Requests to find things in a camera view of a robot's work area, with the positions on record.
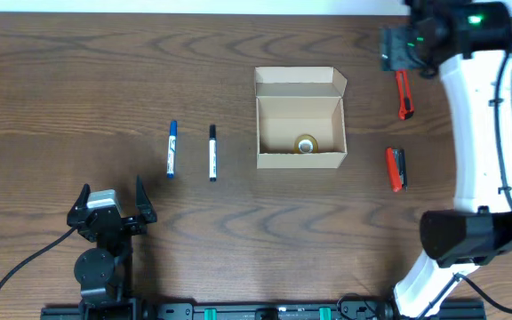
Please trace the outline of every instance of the tape roll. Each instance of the tape roll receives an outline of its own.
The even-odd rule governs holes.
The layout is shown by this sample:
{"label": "tape roll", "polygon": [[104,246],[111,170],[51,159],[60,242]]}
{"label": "tape roll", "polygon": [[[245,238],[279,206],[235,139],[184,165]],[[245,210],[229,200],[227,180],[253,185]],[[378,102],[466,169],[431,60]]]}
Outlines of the tape roll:
{"label": "tape roll", "polygon": [[302,134],[295,140],[293,145],[293,152],[296,154],[310,154],[317,153],[319,147],[317,146],[316,138],[309,134]]}

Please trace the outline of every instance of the wire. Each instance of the wire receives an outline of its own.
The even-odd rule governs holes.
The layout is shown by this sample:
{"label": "wire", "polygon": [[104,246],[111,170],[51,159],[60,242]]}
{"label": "wire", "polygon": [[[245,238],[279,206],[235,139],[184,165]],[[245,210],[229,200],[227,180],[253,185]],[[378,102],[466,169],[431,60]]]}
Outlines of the wire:
{"label": "wire", "polygon": [[436,298],[429,302],[428,306],[424,309],[424,311],[422,311],[422,313],[416,318],[416,320],[423,319],[428,313],[428,311],[432,309],[445,296],[445,294],[448,293],[450,288],[452,288],[452,286],[458,283],[459,281],[460,279],[458,278],[458,276],[453,275],[452,279],[450,279],[450,281],[445,285],[442,291],[440,291],[440,293],[437,294]]}
{"label": "wire", "polygon": [[[507,183],[507,172],[505,168],[505,159],[503,158],[503,150],[502,150],[502,143],[501,143],[501,134],[500,134],[500,86],[501,86],[501,80],[503,78],[503,74],[505,73],[505,68],[507,66],[508,59],[510,55],[512,54],[512,41],[509,44],[507,50],[505,51],[505,57],[503,58],[503,61],[501,62],[501,66],[499,69],[499,73],[497,75],[497,82],[495,83],[495,95],[494,95],[494,118],[495,118],[495,143],[497,147],[497,157],[499,158],[499,169],[500,169],[500,177],[501,177],[501,188],[500,190],[503,191],[505,194],[505,197],[507,198],[508,206],[510,207],[512,211],[512,196],[510,194],[510,186]],[[485,293],[481,288],[477,286],[473,281],[471,281],[468,277],[457,274],[456,277],[461,278],[465,280],[473,290],[475,290],[484,300],[489,302],[492,306],[495,308],[512,314],[512,308],[507,308],[505,306],[501,306],[498,302],[493,300],[487,293]]]}
{"label": "wire", "polygon": [[411,44],[414,43],[414,30],[412,28],[408,28],[406,29],[405,33],[407,37],[407,41],[404,42],[406,55],[412,62],[417,63],[422,68],[419,75],[425,79],[432,79],[436,77],[438,74],[436,66],[431,63],[431,61],[422,60],[418,53],[414,51],[414,47],[411,46]]}
{"label": "wire", "polygon": [[57,240],[55,240],[52,244],[49,244],[47,246],[45,246],[45,248],[39,250],[38,252],[35,252],[33,253],[30,257],[24,259],[24,261],[22,261],[20,264],[18,264],[15,268],[13,268],[11,271],[9,271],[9,273],[7,274],[7,276],[5,276],[3,279],[1,279],[0,281],[0,291],[1,291],[1,288],[4,287],[4,284],[17,272],[19,271],[21,268],[25,267],[26,264],[28,264],[30,261],[32,261],[34,258],[40,256],[41,254],[45,253],[45,252],[48,252],[49,250],[51,250],[55,245],[57,244],[60,244],[64,239],[68,238],[68,236],[72,235],[73,232],[75,232],[76,230],[76,227],[72,227],[69,231],[67,231],[66,234],[62,235],[60,238],[58,238]]}
{"label": "wire", "polygon": [[349,317],[349,316],[345,315],[343,312],[341,312],[341,302],[343,301],[343,299],[350,297],[350,296],[358,297],[363,302],[363,304],[369,309],[369,311],[371,311],[374,314],[374,316],[366,317],[365,320],[374,319],[377,316],[377,312],[371,306],[369,306],[369,304],[366,302],[364,297],[362,295],[360,295],[358,293],[354,293],[354,292],[349,292],[349,293],[343,294],[343,296],[340,297],[339,300],[337,301],[337,311],[339,311],[342,316],[346,317],[348,320],[356,320],[355,318]]}

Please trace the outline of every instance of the cardboard box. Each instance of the cardboard box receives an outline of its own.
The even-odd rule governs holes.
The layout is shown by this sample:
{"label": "cardboard box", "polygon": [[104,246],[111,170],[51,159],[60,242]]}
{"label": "cardboard box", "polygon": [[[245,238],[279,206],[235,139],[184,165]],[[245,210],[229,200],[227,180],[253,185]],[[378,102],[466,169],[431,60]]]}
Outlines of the cardboard box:
{"label": "cardboard box", "polygon": [[[257,167],[339,167],[347,155],[346,85],[347,79],[330,67],[256,68]],[[317,140],[317,153],[294,153],[302,134]]]}

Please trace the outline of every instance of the black marker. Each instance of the black marker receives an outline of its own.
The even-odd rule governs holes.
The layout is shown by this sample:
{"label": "black marker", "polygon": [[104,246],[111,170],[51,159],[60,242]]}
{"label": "black marker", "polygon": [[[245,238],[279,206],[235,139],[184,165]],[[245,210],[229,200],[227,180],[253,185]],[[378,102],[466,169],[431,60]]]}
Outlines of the black marker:
{"label": "black marker", "polygon": [[217,180],[217,127],[209,127],[209,180]]}
{"label": "black marker", "polygon": [[173,179],[175,176],[175,153],[177,145],[177,121],[171,121],[169,129],[169,147],[167,150],[167,178]]}

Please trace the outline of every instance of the box cutter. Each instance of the box cutter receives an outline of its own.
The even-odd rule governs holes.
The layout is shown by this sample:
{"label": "box cutter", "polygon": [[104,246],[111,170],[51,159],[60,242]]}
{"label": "box cutter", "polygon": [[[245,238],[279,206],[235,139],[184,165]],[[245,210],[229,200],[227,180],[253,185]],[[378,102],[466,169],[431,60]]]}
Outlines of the box cutter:
{"label": "box cutter", "polygon": [[408,85],[408,76],[405,70],[395,72],[398,91],[400,92],[400,109],[398,116],[403,120],[408,120],[414,116],[414,105],[410,95],[410,85]]}
{"label": "box cutter", "polygon": [[398,192],[402,189],[408,189],[404,150],[387,148],[386,158],[388,176],[390,178],[390,186],[392,187],[392,191]]}

